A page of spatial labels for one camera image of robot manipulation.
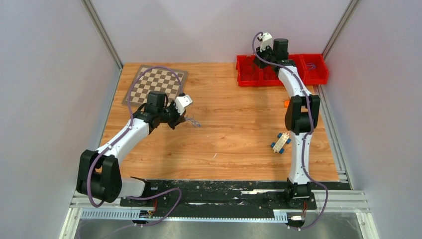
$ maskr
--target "purple cable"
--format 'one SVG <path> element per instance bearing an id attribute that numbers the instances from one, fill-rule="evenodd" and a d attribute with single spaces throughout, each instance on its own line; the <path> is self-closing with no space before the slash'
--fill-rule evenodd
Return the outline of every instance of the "purple cable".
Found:
<path id="1" fill-rule="evenodd" d="M 111 236 L 111 235 L 113 235 L 113 234 L 115 234 L 115 233 L 117 233 L 117 232 L 119 232 L 121 230 L 124 230 L 126 228 L 132 228 L 134 226 L 149 227 L 149 226 L 153 226 L 153 225 L 159 224 L 164 219 L 166 219 L 173 212 L 173 210 L 176 208 L 176 206 L 178 205 L 180 199 L 182 198 L 182 190 L 180 190 L 179 188 L 172 188 L 170 190 L 167 190 L 165 192 L 159 193 L 157 195 L 154 195 L 154 196 L 151 196 L 151 197 L 148 197 L 148 198 L 127 197 L 127 198 L 132 199 L 132 200 L 142 200 L 142 201 L 145 201 L 145 200 L 150 200 L 150 199 L 158 198 L 160 196 L 163 196 L 163 195 L 165 195 L 167 193 L 170 193 L 170 192 L 173 192 L 173 191 L 176 191 L 176 190 L 179 191 L 179 198 L 177 199 L 177 201 L 173 205 L 173 207 L 170 209 L 170 211 L 166 215 L 164 215 L 162 218 L 160 218 L 159 220 L 157 220 L 157 221 L 155 221 L 153 223 L 150 223 L 150 224 L 135 224 L 135 225 L 134 224 L 130 224 L 130 225 L 127 225 L 127 226 L 123 226 L 121 228 L 116 229 L 115 231 L 113 231 L 112 233 L 108 234 L 107 236 L 102 237 L 101 239 L 106 239 L 109 236 Z"/>
<path id="2" fill-rule="evenodd" d="M 165 66 L 153 66 L 150 67 L 148 69 L 146 69 L 144 72 L 142 72 L 142 74 L 140 74 L 138 76 L 138 78 L 136 78 L 135 81 L 133 81 L 132 85 L 129 88 L 129 92 L 132 93 L 133 88 L 135 87 L 135 84 L 139 81 L 139 79 L 141 79 L 145 73 L 147 73 L 148 71 L 152 70 L 152 69 L 156 69 L 156 68 L 163 68 L 167 71 L 170 71 L 171 73 L 173 73 L 173 75 L 176 77 L 177 81 L 179 82 L 179 89 L 180 89 L 180 93 L 183 93 L 183 86 L 182 86 L 182 82 L 180 81 L 179 76 L 176 74 L 176 72 L 174 72 L 172 69 L 165 67 Z M 132 112 L 132 107 L 130 106 L 130 93 L 128 94 L 128 99 L 127 99 L 127 107 L 129 108 L 129 114 L 130 114 L 130 123 L 129 123 L 129 127 L 118 137 L 116 138 L 115 141 L 111 142 L 110 146 L 105 148 L 102 152 L 100 152 L 98 154 L 98 156 L 94 159 L 93 163 L 91 164 L 90 170 L 88 171 L 88 179 L 87 179 L 87 194 L 88 194 L 88 199 L 91 203 L 91 205 L 95 208 L 99 208 L 104 201 L 101 201 L 99 204 L 96 204 L 94 202 L 94 199 L 92 197 L 92 192 L 91 192 L 91 178 L 92 178 L 92 173 L 94 172 L 94 168 L 95 165 L 97 164 L 98 160 L 101 158 L 101 156 L 103 156 L 109 149 L 110 147 L 113 147 L 117 142 L 119 142 L 119 140 L 121 140 L 131 129 L 132 129 L 132 124 L 133 124 L 133 112 Z"/>
<path id="3" fill-rule="evenodd" d="M 255 39 L 259 36 L 259 35 L 262 35 L 262 32 L 259 32 L 259 33 L 257 33 L 254 37 L 253 37 L 253 40 L 252 40 L 252 51 L 253 51 L 253 53 L 254 53 L 254 55 L 255 55 L 255 57 L 257 57 L 259 60 L 261 60 L 262 62 L 264 62 L 264 63 L 266 63 L 266 64 L 269 64 L 269 65 L 273 65 L 273 66 L 277 66 L 277 67 L 280 67 L 280 68 L 283 68 L 283 69 L 285 69 L 286 71 L 288 71 L 290 74 L 292 74 L 294 77 L 295 77 L 295 79 L 298 81 L 298 84 L 299 84 L 299 87 L 301 88 L 301 90 L 302 90 L 302 92 L 304 93 L 304 95 L 305 95 L 305 99 L 306 99 L 306 105 L 307 105 L 307 107 L 308 107 L 308 116 L 309 116 L 309 121 L 311 122 L 311 132 L 308 132 L 308 133 L 306 133 L 305 134 L 305 136 L 304 136 L 304 138 L 303 138 L 303 147 L 302 147 L 302 168 L 303 168 L 303 171 L 304 171 L 304 173 L 305 173 L 305 175 L 309 178 L 309 180 L 311 180 L 313 183 L 315 183 L 315 184 L 317 184 L 317 185 L 319 185 L 320 187 L 322 187 L 322 188 L 324 188 L 324 190 L 325 190 L 325 201 L 324 201 L 324 205 L 323 205 L 323 207 L 322 207 L 322 209 L 321 209 L 321 213 L 318 215 L 318 217 L 315 219 L 315 221 L 313 221 L 310 225 L 308 225 L 308 226 L 306 226 L 306 227 L 303 227 L 303 228 L 296 228 L 296 227 L 292 227 L 292 228 L 294 228 L 294 229 L 301 229 L 301 230 L 305 230 L 305 229 L 309 229 L 309 228 L 311 228 L 311 227 L 313 227 L 319 220 L 320 220 L 320 218 L 321 218 L 321 216 L 322 216 L 322 214 L 324 213 L 324 211 L 325 211 L 325 208 L 327 207 L 327 202 L 328 202 L 328 189 L 327 189 L 327 187 L 324 185 L 324 184 L 322 184 L 322 183 L 320 183 L 320 182 L 318 182 L 318 181 L 315 181 L 309 174 L 308 174 L 308 172 L 306 171 L 306 169 L 305 169 L 305 146 L 306 146 L 306 137 L 308 136 L 308 135 L 310 135 L 310 134 L 312 134 L 313 132 L 314 132 L 314 121 L 312 120 L 312 115 L 311 115 L 311 104 L 310 104 L 310 102 L 309 102 L 309 96 L 306 94 L 306 92 L 305 92 L 305 90 L 304 90 L 304 86 L 303 86 L 303 84 L 302 84 L 302 82 L 301 82 L 301 80 L 299 79 L 299 77 L 292 71 L 292 70 L 290 70 L 289 68 L 287 68 L 286 66 L 283 66 L 283 65 L 280 65 L 280 64 L 276 64 L 276 63 L 272 63 L 272 62 L 269 62 L 269 61 L 266 61 L 266 60 L 264 60 L 264 59 L 262 59 L 257 53 L 256 53 L 256 50 L 255 50 Z"/>

